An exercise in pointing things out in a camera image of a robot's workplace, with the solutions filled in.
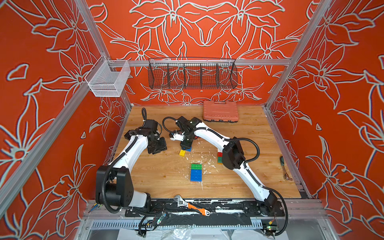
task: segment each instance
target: wood grain surface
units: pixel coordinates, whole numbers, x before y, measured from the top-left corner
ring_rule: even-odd
[[[187,119],[197,117],[202,120],[202,106],[146,106],[147,119],[158,123],[166,116]],[[258,178],[270,188],[277,190],[284,198],[300,198],[293,181],[283,178],[279,157],[280,149],[260,106],[239,106],[237,123],[205,122],[210,128],[228,137],[247,137],[260,147],[260,157],[249,163]],[[124,134],[142,126],[141,107],[134,106],[129,115]],[[169,130],[177,126],[171,119],[165,121]],[[167,142],[167,150],[158,154],[142,152],[131,176],[135,190],[148,192],[152,198],[173,198],[179,194],[184,198],[253,198],[242,179],[232,170],[217,163],[217,148],[203,139],[194,140],[192,151],[179,156],[180,141],[171,141],[169,133],[161,134]],[[121,138],[115,157],[124,149],[128,141]],[[255,147],[241,142],[246,159],[255,156]],[[203,167],[202,182],[190,181],[190,164],[200,163]]]

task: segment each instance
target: orange wall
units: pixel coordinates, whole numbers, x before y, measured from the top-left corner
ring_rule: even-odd
[[[201,56],[289,58],[318,1],[125,1],[87,0],[112,59]],[[229,90],[152,90],[144,67],[132,67],[130,101],[201,104],[230,100],[263,104],[284,66],[241,66],[239,86]]]
[[[341,239],[384,238],[383,12],[334,0],[271,110]]]
[[[0,3],[0,186],[100,57],[72,0]],[[1,239],[72,239],[126,109],[88,92],[0,220]]]

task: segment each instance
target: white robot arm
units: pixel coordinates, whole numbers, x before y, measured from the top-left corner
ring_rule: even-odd
[[[245,160],[244,152],[242,150],[239,140],[246,140],[252,142],[256,146],[257,151],[259,152],[256,143],[254,143],[250,139],[231,139],[229,137],[221,135],[212,130],[198,118],[192,118],[191,120],[187,120],[183,116],[181,116],[180,118],[174,120],[176,121],[176,125],[180,128],[179,131],[171,132],[166,127],[164,127],[167,131],[170,132],[169,136],[171,140],[179,140],[180,146],[183,150],[191,148],[192,142],[195,137],[200,137],[208,141],[210,144],[214,145],[219,152],[223,152],[223,165],[226,168],[235,171],[252,191],[252,194],[254,195],[255,199],[261,205],[260,210],[262,214],[268,215],[273,211],[274,207],[278,204],[277,197],[275,196],[273,191],[271,191],[272,189],[267,188],[263,185],[260,179],[248,166],[248,162],[250,160]]]
[[[195,136],[200,137],[210,144],[217,147],[219,152],[223,152],[224,146],[228,144],[228,141],[224,141],[223,139],[230,139],[229,137],[226,137],[224,135],[221,135],[222,137],[218,137],[216,134],[214,134],[211,131],[208,131],[208,129],[211,129],[208,127],[205,123],[201,122],[196,125],[196,128],[204,128],[194,131]],[[171,140],[179,140],[183,141],[184,138],[187,137],[184,134],[181,133],[175,133],[173,134],[173,138]],[[255,175],[255,173],[252,171],[252,169],[248,166],[248,163],[244,163],[240,165],[240,168],[233,168],[233,171],[235,171],[241,179],[246,183],[246,185],[249,187],[249,189],[252,191],[254,197],[259,201],[264,201],[269,196],[269,191],[262,188],[264,186],[260,179]]]
[[[98,204],[104,204],[108,211],[117,213],[122,208],[138,207],[148,209],[151,195],[135,191],[131,171],[140,154],[148,149],[149,154],[156,154],[167,149],[164,137],[157,131],[155,120],[146,119],[143,110],[142,127],[128,131],[124,137],[129,140],[119,156],[108,166],[100,166],[96,173],[96,197]]]

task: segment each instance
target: yellow lego brick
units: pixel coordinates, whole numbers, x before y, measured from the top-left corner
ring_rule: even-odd
[[[179,155],[183,157],[185,155],[185,150],[180,150]]]

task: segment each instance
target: wire mesh basket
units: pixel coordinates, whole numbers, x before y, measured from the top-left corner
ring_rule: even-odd
[[[119,97],[131,73],[128,61],[120,71],[110,67],[108,60],[101,56],[88,72],[85,81],[96,97]]]
[[[235,59],[150,58],[151,89],[233,89],[237,87]]]

